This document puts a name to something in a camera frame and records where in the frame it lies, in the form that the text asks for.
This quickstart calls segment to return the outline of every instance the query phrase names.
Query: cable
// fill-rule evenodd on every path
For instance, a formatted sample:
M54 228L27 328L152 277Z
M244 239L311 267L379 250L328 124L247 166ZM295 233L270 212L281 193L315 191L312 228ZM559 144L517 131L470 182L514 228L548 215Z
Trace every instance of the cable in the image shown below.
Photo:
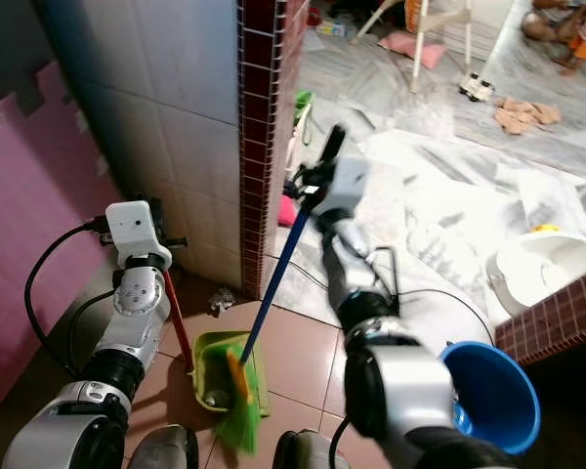
M375 248L376 251L389 251L391 254L391 270L393 272L393 289L395 290L395 294L390 294L389 296L393 299L395 303L393 307L395 308L396 314L399 316L399 300L398 300L398 256L396 254L395 249L392 246L378 246Z
M43 266L44 262L46 262L48 257L50 257L52 252L57 247L59 247L59 245L61 243L63 243L66 239L68 239L69 237L72 237L72 236L74 236L78 233L81 233L81 232L87 232L91 229L92 229L92 224L86 223L78 228L74 228L72 230L69 230L67 233L63 234L61 237L56 239L52 244L50 244L50 246L44 251L44 253L41 255L41 257L37 260L37 262L33 266L32 270L30 271L30 274L28 275L28 279L26 280L26 285L23 289L23 303L26 308L26 314L28 315L28 320L30 321L30 325L32 326L32 330L37 335L37 338L39 339L39 342L41 342L41 345L43 346L43 348L46 349L46 351L50 354L50 356L58 364L60 364L61 367L64 368L65 371L71 377L75 377L76 372L68 363L65 363L61 359L61 357L50 346L50 344L48 342L48 337L46 336L43 329L41 328L41 325L39 325L39 321L37 320L37 316L35 315L34 309L32 307L32 301L30 299L30 291L32 289L32 284L34 283L35 278L37 277L37 273L41 269L41 266Z
M336 447L339 444L339 440L341 440L341 436L345 429L348 428L350 424L350 419L345 417L341 424L337 427L336 432L334 432L334 436L332 437L332 441L330 442L330 450L328 452L328 460L330 461L330 469L336 469Z
M98 296L94 296L93 298L90 298L89 300L85 301L82 305L80 305L80 307L74 311L74 314L71 316L71 319L69 320L69 329L67 331L67 362L69 363L69 366L71 366L71 368L76 371L76 365L74 364L74 335L76 333L76 325L78 324L78 320L80 319L80 317L82 316L82 314L85 312L85 310L87 308L89 308L91 305L93 305L94 303L98 303L99 301L104 300L105 298L108 298L109 296L113 296L113 294L115 293L115 290L110 290L107 291L106 293L103 293L101 295Z
M382 285L382 288L384 288L384 291L387 292L388 297L389 298L393 298L394 295L391 292L391 288L389 288L389 285L384 280L384 277L382 277L380 275L380 273L378 272L378 270L376 269L376 267L373 265L373 263L372 262L369 262L369 260L366 259L366 258L360 257L359 259L362 259L362 261L367 266L367 268L369 269L369 271L371 271L371 273L375 276L376 281L377 280L380 280L380 284Z
M274 259L279 259L278 257L272 256L271 254L268 254L267 256L268 257L272 257ZM324 283L322 283L317 277L315 277L309 271L307 271L306 269L304 269L302 266L296 264L293 261L289 261L289 264L291 264L293 267L295 267L298 271L300 271L302 273L302 275L304 275L305 277L307 277L308 279L310 279L316 285L320 286L324 290L327 290L328 289L327 285L325 285ZM488 327L486 327L486 323L483 321L483 319L478 314L478 312L476 310L474 310L471 306L469 306L468 303L466 303L464 300L460 299L458 296L454 295L453 293L450 293L450 292L444 291L444 290L437 290L435 288L421 288L421 289L410 290L410 291L402 291L402 292L398 291L398 295L401 295L402 296L402 295L410 295L410 294L413 294L413 293L426 293L426 292L440 293L440 294L443 294L443 295L447 295L447 296L453 298L454 300L459 301L460 303L462 303L471 313L473 313L473 315L476 318L478 318L478 320L480 321L480 323L483 326L484 330L486 331L486 335L488 336L488 340L490 340L490 344L493 345L495 343L494 339L492 338L492 335L490 334L490 331L488 330Z
M279 260L280 259L277 256L272 256L271 254L266 254L266 256L267 257L271 257L272 259L275 259L275 260ZM321 280L319 280L317 277L315 277L313 274L311 274L309 271L307 271L306 269L304 269L299 264L296 264L293 261L289 261L289 264L291 264L293 267L295 267L298 271L300 271L300 273L302 273L302 275L304 275L304 277L306 277L309 280L311 280L317 286L323 288L324 290L327 290L328 289L328 286L325 283L323 283Z
M445 290L437 290L435 288L421 288L421 289L418 289L418 290L404 291L404 292L399 293L399 295L410 295L412 293L426 293L426 292L441 293L443 295L450 296L454 300L459 301L460 303L462 303L469 311L471 311L471 313L474 314L474 316L476 318L478 318L478 320L480 321L482 327L486 331L486 335L488 336L488 340L490 340L490 345L494 345L495 344L495 341L493 340L492 335L488 331L488 327L486 327L486 323L481 318L481 316L478 314L478 312L476 312L476 310L474 310L471 306L469 306L464 300L460 299L459 297L457 297L453 293L449 293L448 291L445 291Z

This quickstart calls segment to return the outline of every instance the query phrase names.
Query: debris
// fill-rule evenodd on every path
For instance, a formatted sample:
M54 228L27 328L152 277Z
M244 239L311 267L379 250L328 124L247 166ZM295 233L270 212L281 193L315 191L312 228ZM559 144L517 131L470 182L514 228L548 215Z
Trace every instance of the debris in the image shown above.
M230 290L222 287L208 300L208 303L211 305L211 311L213 312L211 316L218 318L221 313L234 304L234 296Z
M348 31L346 26L341 22L323 20L321 24L316 27L316 32L326 36L345 37Z
M488 81L483 80L477 73L466 74L458 88L461 95L467 95L473 103L488 101L495 91L495 87Z

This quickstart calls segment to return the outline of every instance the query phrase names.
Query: white wall tile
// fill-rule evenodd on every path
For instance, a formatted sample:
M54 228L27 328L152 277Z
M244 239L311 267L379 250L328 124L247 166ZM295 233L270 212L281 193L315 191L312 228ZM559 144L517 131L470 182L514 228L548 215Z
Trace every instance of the white wall tile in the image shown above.
M192 253L196 271L201 276L241 287L241 258L238 254L203 244L194 244Z
M128 0L48 3L64 59L79 79L151 96L137 19Z
M109 158L119 162L120 170L175 182L157 105L95 85L82 87L110 146Z
M178 185L238 204L238 129L166 106L160 114Z
M239 206L200 192L180 190L188 235L199 244L240 252Z
M236 3L131 2L140 23L155 98L236 123Z
M189 245L185 249L176 249L174 252L172 252L172 255L174 256L174 262L180 264L183 269L189 272L206 277L206 275L201 273L197 268L195 255L193 254L194 248L195 246L189 242Z

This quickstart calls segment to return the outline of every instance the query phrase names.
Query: green dustpan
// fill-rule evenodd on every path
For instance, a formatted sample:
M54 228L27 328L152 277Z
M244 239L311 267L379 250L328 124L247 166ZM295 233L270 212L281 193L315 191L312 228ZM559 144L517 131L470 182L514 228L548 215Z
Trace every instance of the green dustpan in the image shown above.
M228 412L234 396L234 384L230 377L226 349L229 345L247 342L248 330L221 330L206 332L193 341L193 391L204 408L212 412ZM269 399L260 342L256 342L245 366L254 368L257 387L252 395L258 401L262 416L270 414Z

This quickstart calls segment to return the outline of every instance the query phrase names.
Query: pink wall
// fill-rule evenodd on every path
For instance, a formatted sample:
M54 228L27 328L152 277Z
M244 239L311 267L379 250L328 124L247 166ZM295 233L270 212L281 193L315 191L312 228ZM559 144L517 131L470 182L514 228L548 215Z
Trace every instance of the pink wall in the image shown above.
M59 68L37 75L45 104L21 115L14 95L0 102L0 402L39 347L23 307L23 287L45 248L118 200L88 131L79 131L74 102L63 103ZM49 331L105 252L79 234L44 266L32 300Z

